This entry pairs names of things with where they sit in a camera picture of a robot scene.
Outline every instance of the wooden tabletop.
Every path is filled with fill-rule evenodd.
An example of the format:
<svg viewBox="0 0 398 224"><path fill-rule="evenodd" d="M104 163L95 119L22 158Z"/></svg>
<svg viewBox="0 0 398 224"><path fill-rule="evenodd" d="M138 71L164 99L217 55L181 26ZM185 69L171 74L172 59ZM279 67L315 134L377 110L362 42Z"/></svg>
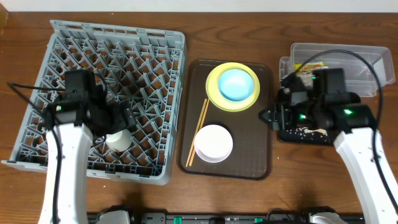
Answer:
<svg viewBox="0 0 398 224"><path fill-rule="evenodd" d="M263 63L274 73L275 92L279 59L290 55L295 42L385 46L398 70L398 14L12 12L0 39L0 159L9 159L27 106L6 81L35 83L53 33L51 19L181 31L187 38L188 64L196 59ZM397 175L398 82L384 87L384 97L380 131ZM375 111L377 97L364 101ZM89 178L88 211L124 204L137 213L265 214L276 207L318 205L340 213L361 212L334 147L282 143L276 135L273 145L272 174L260 182L189 175L175 162L165 186ZM0 223L37 223L44 187L45 174L1 164Z"/></svg>

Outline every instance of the brown tray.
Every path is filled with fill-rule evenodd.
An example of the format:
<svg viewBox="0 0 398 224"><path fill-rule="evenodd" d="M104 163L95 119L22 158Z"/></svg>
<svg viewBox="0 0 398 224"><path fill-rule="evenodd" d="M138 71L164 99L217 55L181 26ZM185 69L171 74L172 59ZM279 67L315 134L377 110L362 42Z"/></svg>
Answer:
<svg viewBox="0 0 398 224"><path fill-rule="evenodd" d="M185 167L188 154L198 124L200 111L207 98L205 83L208 74L217 65L225 62L197 60L190 65L188 86L185 91L186 107L182 122L183 131L178 150L177 164L189 174L233 177L239 179L262 180L271 173L271 130L258 118L260 110L273 102L273 76L271 70L261 64L243 63L250 67L259 78L260 95L248 109L240 112L227 112L209 103L203 126L218 124L224 126L232 135L232 153L222 162L205 162L195 155L192 166Z"/></svg>

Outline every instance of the light blue bowl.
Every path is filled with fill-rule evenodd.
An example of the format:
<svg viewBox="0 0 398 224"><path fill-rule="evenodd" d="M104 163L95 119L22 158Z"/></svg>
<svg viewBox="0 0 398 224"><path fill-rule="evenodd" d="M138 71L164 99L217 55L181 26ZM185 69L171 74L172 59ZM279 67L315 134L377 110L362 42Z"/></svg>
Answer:
<svg viewBox="0 0 398 224"><path fill-rule="evenodd" d="M253 93L254 82L245 71L231 69L220 76L218 89L226 99L238 102L245 100Z"/></svg>

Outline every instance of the chopstick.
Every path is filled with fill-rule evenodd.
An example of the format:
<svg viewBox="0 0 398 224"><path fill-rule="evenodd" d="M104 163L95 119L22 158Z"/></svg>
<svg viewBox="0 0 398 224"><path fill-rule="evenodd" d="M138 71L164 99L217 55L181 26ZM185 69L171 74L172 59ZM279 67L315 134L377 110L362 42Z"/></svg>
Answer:
<svg viewBox="0 0 398 224"><path fill-rule="evenodd" d="M188 155L188 159L187 159L187 164L185 165L185 167L188 166L189 161L190 161L190 158L191 158L191 156L192 156L193 142L195 141L195 136L197 135L197 133L198 133L198 131L199 131L200 123L201 123L201 120L202 120L202 117L203 117L203 113L204 113L204 111L205 111L206 104L207 104L208 101L209 101L209 100L205 99L205 101L203 102L203 106L202 106L201 111L200 111L200 116L199 116L198 125L197 125L197 128L196 128L196 130L195 130L195 134L193 135L192 144L191 144L191 149L189 150L189 155Z"/></svg>
<svg viewBox="0 0 398 224"><path fill-rule="evenodd" d="M203 112L203 116L201 118L199 130L201 130L201 128L203 127L203 123L205 122L205 117L206 117L206 113L207 113L207 108L209 107L209 102L210 102L210 100L207 100L206 107L205 107L205 112ZM193 158L195 157L195 154L196 154L195 147L192 147L192 148L193 148L193 150L192 150L192 156L191 156L191 161L189 162L189 166L192 166Z"/></svg>

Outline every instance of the yellow package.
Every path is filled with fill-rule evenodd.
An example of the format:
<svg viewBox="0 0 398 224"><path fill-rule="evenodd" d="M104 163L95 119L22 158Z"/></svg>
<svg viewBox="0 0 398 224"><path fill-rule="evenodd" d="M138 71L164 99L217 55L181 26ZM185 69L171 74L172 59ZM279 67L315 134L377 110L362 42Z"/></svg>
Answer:
<svg viewBox="0 0 398 224"><path fill-rule="evenodd" d="M297 63L294 65L294 70L298 69L301 66L301 63ZM311 71L314 70L315 68L318 67L324 67L326 66L324 62L310 62L304 65L298 72L306 72L306 71Z"/></svg>

